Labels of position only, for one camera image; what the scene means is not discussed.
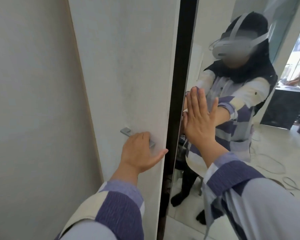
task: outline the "mirror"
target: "mirror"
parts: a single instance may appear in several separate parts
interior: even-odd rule
[[[216,141],[300,199],[297,10],[300,0],[199,0],[186,91],[204,88],[209,108],[219,97],[228,118],[220,113]],[[170,193],[163,239],[203,239],[207,234],[207,171],[181,128],[173,176],[163,187]],[[225,213],[216,212],[207,239],[240,239]]]

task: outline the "black hijab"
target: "black hijab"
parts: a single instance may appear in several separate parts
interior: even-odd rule
[[[238,19],[237,17],[227,28],[231,31]],[[259,13],[251,12],[243,20],[239,30],[254,31],[258,37],[268,32],[268,21]],[[206,70],[211,70],[216,77],[229,77],[234,83],[245,83],[257,77],[263,77],[270,84],[270,91],[277,82],[277,75],[269,58],[269,40],[266,39],[257,45],[257,49],[251,54],[246,64],[239,68],[228,68],[222,60],[215,61]]]

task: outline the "cabinet door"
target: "cabinet door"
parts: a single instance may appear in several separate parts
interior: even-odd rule
[[[69,0],[104,175],[116,170],[127,137],[150,131],[166,146],[180,0]],[[155,239],[164,162],[138,179],[146,239]]]

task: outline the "silver handle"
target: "silver handle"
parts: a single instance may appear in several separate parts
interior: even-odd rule
[[[121,129],[120,132],[121,132],[122,134],[128,136],[128,137],[132,136],[132,134],[131,134],[131,129],[129,129],[128,127],[125,127],[125,128],[123,128],[123,129]],[[152,140],[150,140],[150,141],[149,141],[149,148],[152,148],[153,146],[155,146],[155,143],[154,143]]]

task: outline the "tiled floor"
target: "tiled floor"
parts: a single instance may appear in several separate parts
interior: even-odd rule
[[[282,182],[287,188],[291,187],[284,183],[283,177],[291,178],[300,188],[300,134],[297,133],[297,129],[296,126],[293,126],[291,130],[286,130],[260,125],[253,135],[250,165],[264,176]],[[175,173],[171,190],[172,196],[180,192],[181,183],[182,179],[178,178]],[[206,227],[196,221],[197,214],[204,209],[203,197],[199,196],[199,187],[200,180],[197,179],[190,195],[181,205],[177,207],[169,205],[164,240],[204,238]],[[300,191],[292,190],[291,192],[300,200]],[[238,239],[226,217],[221,217],[213,223],[209,231],[209,238],[215,240]]]

